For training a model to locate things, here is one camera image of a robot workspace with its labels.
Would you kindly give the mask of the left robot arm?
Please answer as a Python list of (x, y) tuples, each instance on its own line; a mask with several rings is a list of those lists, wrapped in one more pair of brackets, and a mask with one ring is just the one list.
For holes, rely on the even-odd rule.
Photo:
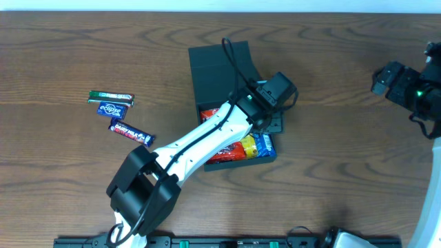
[(272, 115), (288, 110), (297, 87), (282, 73), (264, 83), (235, 87), (215, 115), (177, 141), (149, 152), (132, 150), (107, 187), (117, 223), (108, 247), (131, 247), (151, 234), (173, 211), (183, 183), (216, 153), (252, 130), (262, 131)]

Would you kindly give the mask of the green white candy bar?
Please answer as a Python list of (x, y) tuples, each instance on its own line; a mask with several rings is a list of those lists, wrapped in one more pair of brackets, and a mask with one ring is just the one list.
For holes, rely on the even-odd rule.
[(134, 95), (91, 90), (89, 92), (88, 103), (94, 103), (94, 102), (109, 102), (120, 105), (133, 105)]

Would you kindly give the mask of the red candy bag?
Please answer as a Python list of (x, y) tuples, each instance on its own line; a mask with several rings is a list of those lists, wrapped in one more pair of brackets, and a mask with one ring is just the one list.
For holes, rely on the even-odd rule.
[[(209, 118), (213, 117), (213, 115), (215, 115), (217, 111), (218, 108), (201, 111), (200, 112), (201, 123), (204, 123)], [(227, 147), (223, 148), (221, 151), (216, 153), (213, 157), (211, 157), (207, 161), (207, 164), (224, 163), (229, 161), (241, 161), (245, 159), (246, 159), (245, 150), (243, 148), (242, 143), (238, 141), (232, 143), (231, 145), (228, 145)]]

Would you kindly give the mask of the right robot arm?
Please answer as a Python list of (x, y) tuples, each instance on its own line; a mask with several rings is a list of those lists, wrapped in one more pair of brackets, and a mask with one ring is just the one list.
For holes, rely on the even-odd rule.
[(371, 92), (371, 75), (389, 61), (422, 65), (422, 42), (381, 43), (325, 55), (325, 70), (303, 101), (320, 111), (311, 124), (313, 149), (325, 156), (329, 190), (316, 231), (332, 226), (374, 236), (399, 236), (417, 247), (433, 175), (434, 141), (409, 112)]

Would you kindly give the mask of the blue eclipse mints box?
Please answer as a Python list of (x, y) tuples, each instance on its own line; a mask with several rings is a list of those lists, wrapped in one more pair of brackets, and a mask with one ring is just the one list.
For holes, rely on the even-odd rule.
[(116, 103), (100, 102), (96, 113), (101, 116), (123, 120), (127, 113), (127, 107)]

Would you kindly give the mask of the black box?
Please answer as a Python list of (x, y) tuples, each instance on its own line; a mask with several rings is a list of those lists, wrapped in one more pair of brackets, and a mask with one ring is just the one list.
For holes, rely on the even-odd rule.
[[(247, 79), (260, 80), (261, 76), (252, 62), (247, 41), (233, 43), (238, 68)], [(234, 90), (234, 68), (228, 61), (221, 45), (189, 48), (194, 98), (198, 124), (202, 124), (201, 112), (219, 108)], [(205, 172), (235, 169), (264, 163), (272, 163), (275, 156), (263, 156), (249, 160), (204, 164)]]

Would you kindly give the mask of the dairy milk chocolate bar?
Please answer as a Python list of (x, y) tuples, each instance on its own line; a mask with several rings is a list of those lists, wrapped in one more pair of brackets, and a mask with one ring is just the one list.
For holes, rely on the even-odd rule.
[(155, 136), (139, 130), (120, 119), (112, 118), (108, 129), (112, 132), (120, 134), (126, 138), (136, 141), (146, 147), (150, 147), (154, 142)]

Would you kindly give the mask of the yellow snack bag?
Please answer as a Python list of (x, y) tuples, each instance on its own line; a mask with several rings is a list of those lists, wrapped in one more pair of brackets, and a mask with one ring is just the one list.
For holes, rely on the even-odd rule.
[(246, 135), (244, 138), (240, 140), (240, 143), (243, 146), (245, 155), (247, 159), (256, 158), (258, 155), (258, 148), (255, 142), (254, 137), (251, 134)]

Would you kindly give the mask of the blue cookie pack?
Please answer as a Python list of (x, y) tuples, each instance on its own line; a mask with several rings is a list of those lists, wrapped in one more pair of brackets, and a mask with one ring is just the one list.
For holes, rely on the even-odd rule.
[(257, 151), (258, 151), (258, 158), (261, 157), (274, 157), (276, 156), (276, 150), (274, 148), (272, 139), (270, 135), (268, 134), (252, 134), (254, 137)]

